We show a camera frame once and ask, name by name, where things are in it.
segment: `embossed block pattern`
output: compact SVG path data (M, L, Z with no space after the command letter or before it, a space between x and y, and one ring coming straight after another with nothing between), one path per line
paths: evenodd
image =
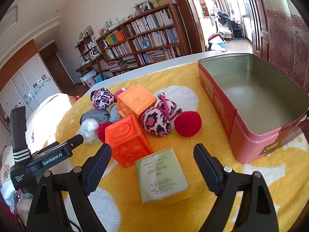
M112 148L112 157L124 167L153 153L133 114L108 126L105 129L105 142Z
M133 114L139 119L142 114L154 106L157 98L140 84L136 84L118 96L117 110L122 117Z

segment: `leopard print plush toy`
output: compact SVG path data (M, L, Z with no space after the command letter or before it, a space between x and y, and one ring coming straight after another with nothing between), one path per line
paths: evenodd
M176 103L166 99L164 93L158 94L158 98L158 105L150 107L143 114L141 125L147 132L163 137L171 133L170 121L182 113L182 109L176 110Z
M93 107L97 110L103 110L114 103L114 95L106 88L95 90L91 93L90 100Z

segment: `red tin box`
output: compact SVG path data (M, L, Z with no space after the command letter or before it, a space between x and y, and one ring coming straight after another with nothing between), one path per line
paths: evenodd
M240 163L271 153L301 133L308 94L271 63L252 54L228 54L201 59L198 69Z

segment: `yellow blanket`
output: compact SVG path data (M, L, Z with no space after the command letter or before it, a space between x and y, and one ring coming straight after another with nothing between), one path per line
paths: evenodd
M154 152L173 148L190 186L191 198L159 209L142 204L135 166L124 168L112 158L98 189L89 197L107 231L199 231L216 196L208 190L194 161L193 147L197 143L203 143L222 165L228 165L236 172L260 171L275 203L280 231L285 232L291 227L309 196L309 153L303 135L270 156L243 165L234 159L220 120L200 84L197 63L149 74L109 90L115 93L136 83L151 93L166 92L166 97L175 101L178 107L196 110L202 118L202 129L191 138L183 138L175 130L163 138L146 133ZM78 100L58 125L56 140L62 143L76 135L80 116L92 108L89 96ZM82 165L101 145L97 142L76 148L70 158L72 167ZM233 228L240 200L241 195L236 195L225 231Z

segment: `red ball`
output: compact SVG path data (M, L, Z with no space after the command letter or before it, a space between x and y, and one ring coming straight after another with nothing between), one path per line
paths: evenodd
M105 128L111 125L112 123L103 123L98 127L98 138L101 140L103 143L105 143Z
M183 112L175 119L175 130L183 137L192 137L202 127L202 119L197 112Z

